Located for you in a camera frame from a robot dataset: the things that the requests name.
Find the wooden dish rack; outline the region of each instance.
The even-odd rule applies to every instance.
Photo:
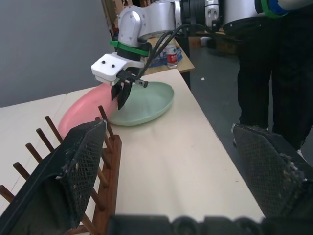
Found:
[[[101,155],[104,164],[103,168],[101,169],[99,167],[97,172],[97,176],[100,180],[99,189],[98,192],[95,189],[93,189],[91,192],[91,198],[96,204],[93,220],[91,221],[88,216],[84,214],[81,221],[83,224],[79,225],[76,229],[68,230],[65,233],[66,235],[80,234],[85,232],[90,232],[93,235],[104,235],[109,217],[115,214],[122,141],[119,135],[115,135],[113,133],[103,107],[99,106],[98,108],[102,119],[107,121],[107,130],[109,136],[105,134],[104,142],[106,144],[106,148],[102,149]],[[58,141],[62,143],[63,139],[53,124],[51,118],[46,116],[45,119]],[[41,129],[37,129],[36,132],[49,151],[53,152],[54,148],[43,131]],[[31,143],[27,143],[26,148],[38,163],[43,160]],[[29,178],[30,174],[19,162],[14,163],[13,167],[25,180]],[[4,197],[9,203],[11,203],[14,199],[14,195],[4,185],[0,186],[0,195]]]

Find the green plate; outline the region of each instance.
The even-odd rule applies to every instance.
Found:
[[[133,85],[124,107],[110,116],[110,123],[135,126],[149,122],[164,114],[171,107],[173,98],[173,88],[162,82],[149,82],[146,88]]]

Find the green band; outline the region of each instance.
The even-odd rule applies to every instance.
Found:
[[[148,51],[144,51],[144,50],[140,50],[140,49],[137,49],[137,48],[129,47],[127,45],[124,45],[124,44],[120,43],[119,41],[110,41],[110,45],[112,45],[115,48],[121,48],[123,50],[129,51],[129,52],[132,52],[132,53],[135,53],[135,54],[139,54],[139,55],[142,55],[142,56],[148,56],[149,55]]]
[[[284,15],[277,15],[276,13],[272,12],[271,9],[268,6],[268,0],[261,0],[261,5],[262,5],[262,9],[264,11],[264,13],[266,14],[266,16],[273,18],[273,19],[277,19],[277,18],[281,18]]]

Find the cardboard box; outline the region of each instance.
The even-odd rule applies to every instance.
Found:
[[[189,47],[198,48],[201,47],[201,37],[189,37]]]

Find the pink plate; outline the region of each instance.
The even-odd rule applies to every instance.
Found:
[[[117,99],[111,101],[111,86],[101,84],[77,100],[64,114],[58,130],[64,138],[70,129],[101,117],[98,106],[102,105],[107,117],[117,109]]]

